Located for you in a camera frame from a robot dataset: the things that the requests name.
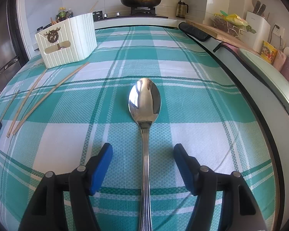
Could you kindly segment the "black gas stove top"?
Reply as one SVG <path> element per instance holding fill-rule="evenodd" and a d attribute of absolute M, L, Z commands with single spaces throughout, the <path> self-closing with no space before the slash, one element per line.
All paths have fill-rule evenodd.
<path fill-rule="evenodd" d="M 102 10 L 92 13 L 93 20 L 107 20 L 114 18 L 127 18 L 127 17 L 156 17 L 156 18 L 168 18 L 167 16 L 161 16 L 156 13 L 155 7 L 132 7 L 129 11 L 103 13 Z"/>

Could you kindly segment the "silver metal spoon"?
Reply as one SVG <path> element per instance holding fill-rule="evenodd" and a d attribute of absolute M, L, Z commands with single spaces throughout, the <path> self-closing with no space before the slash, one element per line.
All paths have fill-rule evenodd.
<path fill-rule="evenodd" d="M 155 83 L 141 78 L 131 88 L 128 108 L 131 117 L 140 128 L 142 138 L 142 187 L 139 230 L 152 230 L 150 202 L 149 133 L 161 109 L 161 97 Z"/>

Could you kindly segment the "green tray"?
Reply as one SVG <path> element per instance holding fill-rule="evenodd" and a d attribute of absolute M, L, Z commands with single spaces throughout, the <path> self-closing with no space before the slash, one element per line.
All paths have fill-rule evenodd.
<path fill-rule="evenodd" d="M 239 56 L 264 80 L 289 115 L 289 82 L 271 64 L 245 49 L 238 50 Z"/>

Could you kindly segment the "teal white checkered tablecloth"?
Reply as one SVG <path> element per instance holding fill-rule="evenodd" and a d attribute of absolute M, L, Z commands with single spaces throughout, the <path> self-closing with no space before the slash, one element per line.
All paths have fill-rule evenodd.
<path fill-rule="evenodd" d="M 266 229 L 276 182 L 256 110 L 212 55 L 182 30 L 96 31 L 80 62 L 30 60 L 0 93 L 0 224 L 17 230 L 43 176 L 70 173 L 105 143 L 113 157 L 91 196 L 102 230 L 186 230 L 196 196 L 176 165 L 180 143 L 207 170 L 242 176 Z"/>

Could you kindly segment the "black mat under board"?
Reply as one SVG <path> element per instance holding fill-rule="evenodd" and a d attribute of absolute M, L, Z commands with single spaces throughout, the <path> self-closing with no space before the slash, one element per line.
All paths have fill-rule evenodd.
<path fill-rule="evenodd" d="M 183 31 L 184 33 L 186 33 L 187 35 L 190 35 L 194 38 L 196 38 L 198 41 L 201 42 L 205 42 L 208 39 L 211 38 L 211 36 L 209 34 L 207 34 L 206 32 L 198 29 L 197 27 L 190 25 L 188 23 L 185 22 L 181 22 L 178 25 L 178 28 Z"/>

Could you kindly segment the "condiment bottles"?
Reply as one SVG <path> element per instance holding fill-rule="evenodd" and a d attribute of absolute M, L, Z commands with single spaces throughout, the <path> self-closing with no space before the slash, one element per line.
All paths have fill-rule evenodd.
<path fill-rule="evenodd" d="M 58 14 L 56 15 L 56 21 L 60 22 L 73 17 L 73 11 L 71 9 L 66 9 L 65 7 L 60 7 Z"/>

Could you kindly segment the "yellow snack box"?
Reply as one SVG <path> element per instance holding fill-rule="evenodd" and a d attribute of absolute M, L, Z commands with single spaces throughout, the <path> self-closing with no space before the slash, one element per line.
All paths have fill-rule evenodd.
<path fill-rule="evenodd" d="M 273 64 L 274 59 L 277 54 L 277 49 L 272 46 L 270 43 L 267 41 L 263 41 L 263 46 L 261 48 L 261 53 L 260 56 L 263 60 L 265 60 L 269 64 Z"/>

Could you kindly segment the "white knife block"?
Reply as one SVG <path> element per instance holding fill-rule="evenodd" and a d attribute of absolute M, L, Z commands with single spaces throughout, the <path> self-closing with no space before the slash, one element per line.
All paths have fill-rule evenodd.
<path fill-rule="evenodd" d="M 267 20 L 260 15 L 260 12 L 265 11 L 266 5 L 262 4 L 260 0 L 252 0 L 252 5 L 254 8 L 252 11 L 247 12 L 245 20 L 255 33 L 245 29 L 241 34 L 241 40 L 249 48 L 260 54 L 263 42 L 268 40 L 271 26 Z"/>

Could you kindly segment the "wooden cutting board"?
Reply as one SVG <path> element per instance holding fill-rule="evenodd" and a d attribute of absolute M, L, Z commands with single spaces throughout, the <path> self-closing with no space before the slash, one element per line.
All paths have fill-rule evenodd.
<path fill-rule="evenodd" d="M 248 47 L 244 42 L 242 42 L 240 39 L 233 37 L 232 35 L 219 30 L 217 28 L 214 28 L 212 26 L 207 26 L 205 24 L 196 23 L 194 21 L 191 21 L 189 19 L 186 19 L 186 22 L 192 26 L 195 26 L 196 28 L 202 30 L 203 32 L 207 33 L 208 35 L 212 36 L 213 38 L 231 44 L 233 46 L 236 46 L 237 48 L 245 49 L 255 55 L 259 55 L 256 51 L 254 51 L 252 48 Z"/>

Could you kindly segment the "cream utensil holder box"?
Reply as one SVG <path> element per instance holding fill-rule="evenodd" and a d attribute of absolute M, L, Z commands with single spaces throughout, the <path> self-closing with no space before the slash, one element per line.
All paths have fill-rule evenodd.
<path fill-rule="evenodd" d="M 84 60 L 97 47 L 93 15 L 63 20 L 38 32 L 35 39 L 47 69 Z"/>

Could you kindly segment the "dark refrigerator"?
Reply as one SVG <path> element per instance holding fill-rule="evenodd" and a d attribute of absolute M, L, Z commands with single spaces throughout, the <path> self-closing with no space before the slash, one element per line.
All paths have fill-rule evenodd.
<path fill-rule="evenodd" d="M 29 61 L 17 17 L 17 0 L 0 4 L 0 93 Z"/>

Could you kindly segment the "pink cup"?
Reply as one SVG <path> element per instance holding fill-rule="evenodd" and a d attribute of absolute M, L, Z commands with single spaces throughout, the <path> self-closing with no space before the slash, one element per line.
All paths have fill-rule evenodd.
<path fill-rule="evenodd" d="M 273 62 L 273 67 L 280 72 L 286 61 L 286 58 L 287 56 L 281 50 L 278 50 Z"/>

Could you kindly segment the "wooden chopstick in box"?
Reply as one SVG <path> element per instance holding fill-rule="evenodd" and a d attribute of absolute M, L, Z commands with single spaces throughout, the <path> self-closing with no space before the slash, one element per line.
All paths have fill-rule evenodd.
<path fill-rule="evenodd" d="M 56 21 L 56 20 L 53 20 L 52 18 L 50 18 L 50 22 L 51 22 L 51 25 L 57 24 L 57 21 Z"/>
<path fill-rule="evenodd" d="M 89 13 L 93 13 L 95 10 L 95 7 L 98 5 L 98 0 L 96 1 L 96 3 L 93 5 L 93 7 L 91 8 Z"/>

